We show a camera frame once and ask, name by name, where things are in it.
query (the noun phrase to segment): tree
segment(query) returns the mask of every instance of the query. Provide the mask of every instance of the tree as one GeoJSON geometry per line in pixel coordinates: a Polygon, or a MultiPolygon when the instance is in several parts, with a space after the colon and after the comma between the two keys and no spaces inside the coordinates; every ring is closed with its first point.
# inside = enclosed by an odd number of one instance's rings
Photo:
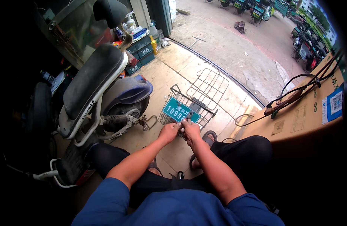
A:
{"type": "Polygon", "coordinates": [[[313,6],[312,7],[312,13],[317,18],[317,20],[322,24],[323,28],[328,31],[329,30],[329,23],[325,15],[322,11],[320,11],[319,8],[313,6]]]}
{"type": "Polygon", "coordinates": [[[299,10],[299,7],[301,6],[303,0],[299,0],[298,4],[296,5],[296,9],[299,10]]]}

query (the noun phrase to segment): concrete floor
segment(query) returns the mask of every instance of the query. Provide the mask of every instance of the concrete floor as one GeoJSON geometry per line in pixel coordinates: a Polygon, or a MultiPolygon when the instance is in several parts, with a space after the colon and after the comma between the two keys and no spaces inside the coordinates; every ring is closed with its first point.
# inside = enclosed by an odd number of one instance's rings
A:
{"type": "MultiPolygon", "coordinates": [[[[290,78],[304,73],[290,56],[294,50],[290,33],[295,24],[283,19],[280,13],[275,12],[257,28],[249,23],[249,11],[243,17],[235,15],[232,4],[228,11],[219,8],[220,2],[215,0],[212,4],[203,0],[176,0],[176,4],[191,15],[176,15],[171,38],[186,46],[196,40],[192,36],[204,39],[206,42],[198,41],[192,49],[221,66],[264,104],[275,99],[290,78]],[[234,28],[235,22],[241,20],[245,22],[245,34],[234,28]]],[[[293,85],[300,81],[295,79],[293,85]]]]}
{"type": "MultiPolygon", "coordinates": [[[[142,74],[153,85],[153,93],[150,95],[149,105],[144,113],[147,118],[151,115],[158,116],[161,113],[171,86],[177,84],[180,90],[186,93],[196,81],[197,72],[202,72],[205,68],[217,72],[211,65],[176,44],[165,49],[162,48],[156,55],[156,59],[132,75],[142,74]]],[[[214,130],[218,135],[218,141],[229,137],[235,128],[233,117],[236,118],[243,114],[249,105],[261,109],[247,93],[228,79],[227,89],[214,109],[218,112],[203,128],[201,135],[207,130],[214,130]]],[[[155,140],[162,127],[162,124],[157,123],[151,130],[144,132],[140,125],[136,125],[128,129],[127,133],[112,142],[111,145],[133,153],[155,140]]],[[[55,137],[58,157],[61,157],[70,141],[62,139],[59,135],[55,137]]],[[[192,154],[191,148],[185,140],[177,137],[158,153],[157,165],[164,177],[171,178],[170,174],[176,176],[177,172],[182,170],[185,172],[185,178],[191,179],[202,173],[202,170],[191,171],[189,169],[189,160],[192,154]]],[[[83,185],[70,188],[77,213],[101,181],[102,178],[95,172],[83,185]]]]}

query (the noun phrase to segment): yellow bottle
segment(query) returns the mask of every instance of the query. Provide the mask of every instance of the yellow bottle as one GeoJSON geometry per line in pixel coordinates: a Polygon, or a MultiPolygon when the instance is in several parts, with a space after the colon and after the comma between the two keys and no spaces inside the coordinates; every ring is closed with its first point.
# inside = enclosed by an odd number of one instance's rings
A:
{"type": "Polygon", "coordinates": [[[153,39],[152,35],[150,35],[149,37],[151,38],[151,45],[152,45],[152,48],[153,48],[153,54],[157,55],[158,49],[157,49],[156,40],[153,39]]]}

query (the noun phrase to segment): black pants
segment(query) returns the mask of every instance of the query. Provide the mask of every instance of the black pants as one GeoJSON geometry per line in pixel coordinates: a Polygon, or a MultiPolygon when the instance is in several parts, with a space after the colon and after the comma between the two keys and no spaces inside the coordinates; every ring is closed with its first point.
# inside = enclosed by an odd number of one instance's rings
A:
{"type": "MultiPolygon", "coordinates": [[[[214,142],[211,150],[234,171],[247,192],[257,192],[264,166],[272,155],[268,139],[262,136],[251,136],[231,144],[214,142]]],[[[115,165],[129,155],[127,151],[108,144],[98,144],[91,151],[92,161],[102,178],[105,178],[115,165]]],[[[152,192],[183,188],[216,194],[204,174],[190,180],[177,180],[164,178],[146,170],[131,188],[130,207],[137,209],[152,192]]]]}

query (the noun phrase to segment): forearm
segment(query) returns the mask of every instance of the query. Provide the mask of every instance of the forearm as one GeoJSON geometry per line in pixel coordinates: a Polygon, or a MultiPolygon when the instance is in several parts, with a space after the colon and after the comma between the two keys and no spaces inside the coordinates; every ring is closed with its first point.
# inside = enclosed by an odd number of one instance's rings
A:
{"type": "Polygon", "coordinates": [[[144,147],[123,159],[108,172],[106,178],[116,178],[122,181],[128,189],[131,189],[132,184],[143,175],[148,165],[165,146],[166,142],[158,138],[147,147],[144,147]]]}
{"type": "Polygon", "coordinates": [[[246,193],[236,174],[209,149],[206,142],[201,138],[193,140],[192,147],[206,178],[226,205],[246,193]]]}

